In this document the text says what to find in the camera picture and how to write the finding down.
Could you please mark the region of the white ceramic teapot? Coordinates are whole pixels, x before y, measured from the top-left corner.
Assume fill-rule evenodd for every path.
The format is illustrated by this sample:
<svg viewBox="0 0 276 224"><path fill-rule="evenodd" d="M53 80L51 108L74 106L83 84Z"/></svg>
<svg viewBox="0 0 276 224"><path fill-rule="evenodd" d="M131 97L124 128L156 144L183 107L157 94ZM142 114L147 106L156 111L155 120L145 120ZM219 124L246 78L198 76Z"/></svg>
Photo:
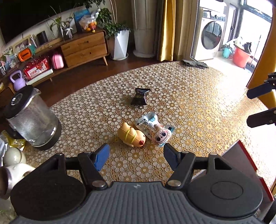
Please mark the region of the white ceramic teapot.
<svg viewBox="0 0 276 224"><path fill-rule="evenodd" d="M34 167L26 164L24 153L15 147L10 147L3 158L4 166L1 167L1 199L7 200L10 197L13 187L24 175L35 170Z"/></svg>

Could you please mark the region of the white washing machine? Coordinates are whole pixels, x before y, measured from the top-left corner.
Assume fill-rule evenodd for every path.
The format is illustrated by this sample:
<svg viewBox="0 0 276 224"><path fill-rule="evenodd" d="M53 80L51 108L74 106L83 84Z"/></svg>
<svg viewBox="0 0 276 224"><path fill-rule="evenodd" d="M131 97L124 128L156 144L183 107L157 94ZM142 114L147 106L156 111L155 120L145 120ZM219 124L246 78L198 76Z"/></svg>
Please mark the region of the white washing machine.
<svg viewBox="0 0 276 224"><path fill-rule="evenodd" d="M197 61L213 59L222 40L226 15L200 7L191 57Z"/></svg>

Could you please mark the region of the white planter with plant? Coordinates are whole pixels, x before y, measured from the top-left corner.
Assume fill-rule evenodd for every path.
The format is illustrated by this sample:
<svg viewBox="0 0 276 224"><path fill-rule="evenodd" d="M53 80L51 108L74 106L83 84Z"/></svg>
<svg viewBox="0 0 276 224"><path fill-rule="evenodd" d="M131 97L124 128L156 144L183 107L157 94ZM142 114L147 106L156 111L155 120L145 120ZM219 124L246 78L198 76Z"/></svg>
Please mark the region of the white planter with plant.
<svg viewBox="0 0 276 224"><path fill-rule="evenodd" d="M125 24L113 22L111 12L107 8L100 10L97 22L105 31L110 57L115 61L125 60L128 57L127 47L130 29Z"/></svg>

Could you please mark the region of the white blue snack pouch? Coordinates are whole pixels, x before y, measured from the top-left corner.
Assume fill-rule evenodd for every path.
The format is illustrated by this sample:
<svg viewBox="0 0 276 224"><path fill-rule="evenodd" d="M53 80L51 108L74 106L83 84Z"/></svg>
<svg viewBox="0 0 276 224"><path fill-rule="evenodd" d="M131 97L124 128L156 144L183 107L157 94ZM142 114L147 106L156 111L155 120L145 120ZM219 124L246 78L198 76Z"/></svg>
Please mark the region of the white blue snack pouch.
<svg viewBox="0 0 276 224"><path fill-rule="evenodd" d="M134 122L135 126L138 130L142 131L149 139L151 139L150 130L154 128L154 125L160 125L163 128L168 129L172 134L175 131L175 127L171 125L163 126L158 121L158 116L154 112L150 112L149 114L142 116Z"/></svg>

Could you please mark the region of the wooden tv cabinet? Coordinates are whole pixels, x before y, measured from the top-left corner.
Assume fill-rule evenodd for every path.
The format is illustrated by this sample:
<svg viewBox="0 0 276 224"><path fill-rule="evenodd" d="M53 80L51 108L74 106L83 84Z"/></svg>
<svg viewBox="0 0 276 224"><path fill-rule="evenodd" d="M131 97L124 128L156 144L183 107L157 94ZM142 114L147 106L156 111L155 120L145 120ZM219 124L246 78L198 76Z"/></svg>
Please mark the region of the wooden tv cabinet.
<svg viewBox="0 0 276 224"><path fill-rule="evenodd" d="M41 50L32 58L20 63L18 66L7 72L5 76L1 77L1 92L6 89L10 89L11 92L14 93L13 85L9 79L9 76L14 71L22 70L27 63L36 58L43 57L44 55L50 57L54 52L61 53L62 58L64 59L64 68L58 69L49 76L42 78L41 80L35 82L34 85L38 85L48 79L52 79L58 74L96 59L102 58L105 64L108 64L106 57L110 54L110 51L105 34L106 32L103 29L97 28L95 32L77 33L73 36L72 39L58 42L46 49Z"/></svg>

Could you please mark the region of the purple kettlebell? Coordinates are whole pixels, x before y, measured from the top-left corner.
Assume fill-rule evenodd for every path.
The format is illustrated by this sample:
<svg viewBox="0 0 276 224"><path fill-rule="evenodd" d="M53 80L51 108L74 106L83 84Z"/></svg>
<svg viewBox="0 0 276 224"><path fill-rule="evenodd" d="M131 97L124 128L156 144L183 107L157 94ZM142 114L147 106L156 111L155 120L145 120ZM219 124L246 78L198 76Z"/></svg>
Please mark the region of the purple kettlebell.
<svg viewBox="0 0 276 224"><path fill-rule="evenodd" d="M14 90L19 91L20 89L24 88L26 86L26 81L22 76L22 72L20 70L16 70L14 73L12 73L10 76L10 81L13 83Z"/></svg>

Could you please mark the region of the pink small suitcase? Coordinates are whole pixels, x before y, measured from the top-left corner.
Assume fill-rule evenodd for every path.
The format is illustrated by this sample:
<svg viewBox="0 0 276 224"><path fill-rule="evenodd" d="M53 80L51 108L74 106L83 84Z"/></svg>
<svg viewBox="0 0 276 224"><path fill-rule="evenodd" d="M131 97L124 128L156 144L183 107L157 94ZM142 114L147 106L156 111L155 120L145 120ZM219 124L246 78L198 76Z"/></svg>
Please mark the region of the pink small suitcase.
<svg viewBox="0 0 276 224"><path fill-rule="evenodd" d="M51 62L55 70L64 68L64 62L61 54L54 53L51 58Z"/></svg>

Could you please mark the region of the photo frame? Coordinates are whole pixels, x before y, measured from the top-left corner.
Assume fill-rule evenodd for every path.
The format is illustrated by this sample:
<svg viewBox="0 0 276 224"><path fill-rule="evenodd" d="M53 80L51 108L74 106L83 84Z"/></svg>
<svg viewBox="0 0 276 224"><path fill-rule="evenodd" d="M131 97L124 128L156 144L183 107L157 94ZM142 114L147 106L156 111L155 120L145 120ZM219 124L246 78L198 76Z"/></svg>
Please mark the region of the photo frame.
<svg viewBox="0 0 276 224"><path fill-rule="evenodd" d="M19 52L26 49L31 44L30 36L23 38L13 46L14 53L18 55Z"/></svg>

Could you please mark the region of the potted spider plant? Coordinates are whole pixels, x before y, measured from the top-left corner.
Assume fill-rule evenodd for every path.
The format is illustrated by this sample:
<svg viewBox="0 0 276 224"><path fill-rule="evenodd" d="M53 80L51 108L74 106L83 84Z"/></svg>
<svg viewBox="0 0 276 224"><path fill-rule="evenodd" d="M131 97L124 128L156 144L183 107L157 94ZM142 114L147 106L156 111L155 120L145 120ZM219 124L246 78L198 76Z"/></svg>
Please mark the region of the potted spider plant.
<svg viewBox="0 0 276 224"><path fill-rule="evenodd" d="M62 19L62 13L61 9L59 8L59 14L56 12L56 10L50 6L50 8L53 10L53 12L56 15L55 19L52 19L49 17L49 19L52 21L51 25L47 22L47 25L52 33L52 35L55 37L55 34L53 32L53 27L56 26L58 28L58 32L63 38L63 40L69 40L73 38L73 28L70 26L71 22L74 20L73 12L70 13L69 17L67 17L65 20Z"/></svg>

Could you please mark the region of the white standing air conditioner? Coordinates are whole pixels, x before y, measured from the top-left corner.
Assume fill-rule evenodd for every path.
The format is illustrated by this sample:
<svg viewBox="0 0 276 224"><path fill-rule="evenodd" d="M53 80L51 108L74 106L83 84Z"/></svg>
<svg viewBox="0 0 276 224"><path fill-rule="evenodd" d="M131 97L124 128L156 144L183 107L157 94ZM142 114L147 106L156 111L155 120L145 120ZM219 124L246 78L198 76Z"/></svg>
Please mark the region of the white standing air conditioner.
<svg viewBox="0 0 276 224"><path fill-rule="evenodd" d="M158 1L131 1L135 50L134 55L152 58L157 53L158 21L160 5Z"/></svg>

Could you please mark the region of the red white cardboard box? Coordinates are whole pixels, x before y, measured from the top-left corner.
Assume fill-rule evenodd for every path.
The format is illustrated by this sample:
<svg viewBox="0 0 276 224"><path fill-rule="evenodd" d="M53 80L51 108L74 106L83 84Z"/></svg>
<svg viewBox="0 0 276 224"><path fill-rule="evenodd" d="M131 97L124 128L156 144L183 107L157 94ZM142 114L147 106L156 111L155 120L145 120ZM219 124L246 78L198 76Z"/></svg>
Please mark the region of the red white cardboard box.
<svg viewBox="0 0 276 224"><path fill-rule="evenodd" d="M210 155L203 170L187 190L200 211L230 220L256 215L264 223L275 223L275 198L241 141L222 156Z"/></svg>

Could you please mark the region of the black snack packet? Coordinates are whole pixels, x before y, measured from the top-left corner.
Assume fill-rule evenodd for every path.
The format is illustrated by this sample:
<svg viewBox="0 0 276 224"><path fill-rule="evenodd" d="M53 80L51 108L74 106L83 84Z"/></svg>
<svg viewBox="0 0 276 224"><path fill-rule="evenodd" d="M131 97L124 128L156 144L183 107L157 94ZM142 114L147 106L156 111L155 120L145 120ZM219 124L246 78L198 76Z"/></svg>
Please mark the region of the black snack packet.
<svg viewBox="0 0 276 224"><path fill-rule="evenodd" d="M151 90L148 88L135 88L135 96L131 102L131 105L147 105L146 95Z"/></svg>

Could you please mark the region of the black television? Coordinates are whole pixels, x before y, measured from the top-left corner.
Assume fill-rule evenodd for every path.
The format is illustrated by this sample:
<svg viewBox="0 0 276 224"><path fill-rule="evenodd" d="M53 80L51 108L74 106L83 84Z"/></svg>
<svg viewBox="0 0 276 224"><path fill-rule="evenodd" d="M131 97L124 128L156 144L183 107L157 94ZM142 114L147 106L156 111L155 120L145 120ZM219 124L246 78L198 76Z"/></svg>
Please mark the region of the black television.
<svg viewBox="0 0 276 224"><path fill-rule="evenodd" d="M3 39L5 43L8 43L45 19L82 5L83 1L69 0L1 1L1 33Z"/></svg>

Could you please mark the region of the yellow curtain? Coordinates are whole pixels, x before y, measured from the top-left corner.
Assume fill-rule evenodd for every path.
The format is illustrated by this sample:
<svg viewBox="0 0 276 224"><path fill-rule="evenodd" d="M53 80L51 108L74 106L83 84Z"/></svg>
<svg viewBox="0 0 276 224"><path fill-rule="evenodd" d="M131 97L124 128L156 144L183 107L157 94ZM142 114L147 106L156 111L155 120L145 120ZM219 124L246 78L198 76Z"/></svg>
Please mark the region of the yellow curtain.
<svg viewBox="0 0 276 224"><path fill-rule="evenodd" d="M165 0L161 4L157 59L172 61L175 44L176 1Z"/></svg>

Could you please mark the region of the grey cloth on table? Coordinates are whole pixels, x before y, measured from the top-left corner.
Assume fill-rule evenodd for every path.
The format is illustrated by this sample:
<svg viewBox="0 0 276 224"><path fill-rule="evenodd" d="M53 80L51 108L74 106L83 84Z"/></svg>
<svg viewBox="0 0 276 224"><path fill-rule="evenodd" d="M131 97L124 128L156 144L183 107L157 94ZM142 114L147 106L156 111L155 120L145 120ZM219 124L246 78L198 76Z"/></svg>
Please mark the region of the grey cloth on table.
<svg viewBox="0 0 276 224"><path fill-rule="evenodd" d="M191 60L182 60L183 64L188 67L199 68L199 69L207 69L209 68L206 63L191 61Z"/></svg>

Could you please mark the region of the pink bunny face toy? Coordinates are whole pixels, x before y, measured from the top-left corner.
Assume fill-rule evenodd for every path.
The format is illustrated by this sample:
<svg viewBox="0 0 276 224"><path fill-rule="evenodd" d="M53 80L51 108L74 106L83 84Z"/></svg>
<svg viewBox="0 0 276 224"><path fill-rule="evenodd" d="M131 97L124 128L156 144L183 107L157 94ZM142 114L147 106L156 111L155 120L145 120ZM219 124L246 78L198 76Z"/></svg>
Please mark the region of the pink bunny face toy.
<svg viewBox="0 0 276 224"><path fill-rule="evenodd" d="M154 124L150 129L150 136L154 145L161 147L171 138L172 132L159 124Z"/></svg>

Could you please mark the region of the yellow duck plush toy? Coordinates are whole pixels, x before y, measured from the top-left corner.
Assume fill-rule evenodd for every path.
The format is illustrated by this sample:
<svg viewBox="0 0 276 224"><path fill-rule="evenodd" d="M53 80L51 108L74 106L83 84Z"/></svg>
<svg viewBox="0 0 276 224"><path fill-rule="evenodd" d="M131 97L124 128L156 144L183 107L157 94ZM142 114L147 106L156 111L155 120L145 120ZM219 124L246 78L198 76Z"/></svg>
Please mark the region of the yellow duck plush toy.
<svg viewBox="0 0 276 224"><path fill-rule="evenodd" d="M145 144L145 134L140 130L135 130L126 122L120 126L117 135L124 144L130 147L142 147Z"/></svg>

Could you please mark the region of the orange radio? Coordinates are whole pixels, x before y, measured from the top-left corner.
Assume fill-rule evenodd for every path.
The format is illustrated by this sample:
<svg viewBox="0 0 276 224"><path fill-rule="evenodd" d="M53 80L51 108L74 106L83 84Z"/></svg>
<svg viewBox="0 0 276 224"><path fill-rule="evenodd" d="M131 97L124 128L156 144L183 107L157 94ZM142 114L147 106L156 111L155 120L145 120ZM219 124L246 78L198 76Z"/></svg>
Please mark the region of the orange radio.
<svg viewBox="0 0 276 224"><path fill-rule="evenodd" d="M18 53L18 59L21 62L24 62L24 61L30 59L32 56L33 56L33 54L32 54L32 51L30 48L26 48Z"/></svg>

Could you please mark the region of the black speaker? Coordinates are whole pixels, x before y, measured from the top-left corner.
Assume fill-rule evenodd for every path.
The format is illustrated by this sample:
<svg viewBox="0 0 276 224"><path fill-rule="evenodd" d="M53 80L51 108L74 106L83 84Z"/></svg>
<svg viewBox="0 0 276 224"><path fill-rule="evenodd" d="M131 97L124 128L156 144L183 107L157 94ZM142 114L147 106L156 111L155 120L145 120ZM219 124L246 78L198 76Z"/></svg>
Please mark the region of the black speaker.
<svg viewBox="0 0 276 224"><path fill-rule="evenodd" d="M46 35L46 32L42 31L42 32L38 33L37 34L37 40L38 40L40 46L47 43L48 42L48 37Z"/></svg>

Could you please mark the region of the red plastic bucket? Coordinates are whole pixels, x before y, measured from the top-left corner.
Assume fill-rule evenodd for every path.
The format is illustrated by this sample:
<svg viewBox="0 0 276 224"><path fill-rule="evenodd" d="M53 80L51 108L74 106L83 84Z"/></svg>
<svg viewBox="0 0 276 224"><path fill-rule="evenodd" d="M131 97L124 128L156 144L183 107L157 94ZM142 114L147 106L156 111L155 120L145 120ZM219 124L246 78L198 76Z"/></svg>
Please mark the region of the red plastic bucket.
<svg viewBox="0 0 276 224"><path fill-rule="evenodd" d="M250 58L250 54L246 53L239 47L235 47L235 52L233 54L233 63L240 67L240 68L245 68L248 60Z"/></svg>

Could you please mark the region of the bag of fruit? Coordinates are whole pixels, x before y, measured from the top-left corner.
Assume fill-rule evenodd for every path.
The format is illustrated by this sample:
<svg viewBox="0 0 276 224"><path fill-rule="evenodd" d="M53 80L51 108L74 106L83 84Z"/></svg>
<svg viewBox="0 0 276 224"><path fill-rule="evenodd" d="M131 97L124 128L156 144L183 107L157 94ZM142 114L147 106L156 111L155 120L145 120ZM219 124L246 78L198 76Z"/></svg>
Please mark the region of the bag of fruit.
<svg viewBox="0 0 276 224"><path fill-rule="evenodd" d="M89 9L83 9L74 12L74 21L77 32L95 32L97 28L97 17L100 13L100 9L90 12Z"/></svg>

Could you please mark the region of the glass electric kettle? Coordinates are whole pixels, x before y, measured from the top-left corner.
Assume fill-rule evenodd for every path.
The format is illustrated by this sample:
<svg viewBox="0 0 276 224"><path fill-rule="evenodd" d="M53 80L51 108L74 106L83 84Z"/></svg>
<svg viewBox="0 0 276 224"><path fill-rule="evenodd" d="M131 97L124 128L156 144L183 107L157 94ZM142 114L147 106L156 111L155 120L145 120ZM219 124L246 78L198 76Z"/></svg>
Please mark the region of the glass electric kettle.
<svg viewBox="0 0 276 224"><path fill-rule="evenodd" d="M31 85L23 87L6 105L4 116L30 145L48 150L58 141L62 126L40 94L40 90Z"/></svg>

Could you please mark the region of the red gift box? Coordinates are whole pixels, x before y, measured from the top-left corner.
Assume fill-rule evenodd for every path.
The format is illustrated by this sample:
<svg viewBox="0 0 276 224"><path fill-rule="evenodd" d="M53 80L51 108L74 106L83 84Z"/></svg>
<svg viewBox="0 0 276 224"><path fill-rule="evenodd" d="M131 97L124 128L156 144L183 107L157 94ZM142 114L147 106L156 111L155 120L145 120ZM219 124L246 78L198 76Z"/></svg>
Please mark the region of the red gift box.
<svg viewBox="0 0 276 224"><path fill-rule="evenodd" d="M23 69L23 75L27 81L30 81L50 68L49 56L38 57L26 64Z"/></svg>

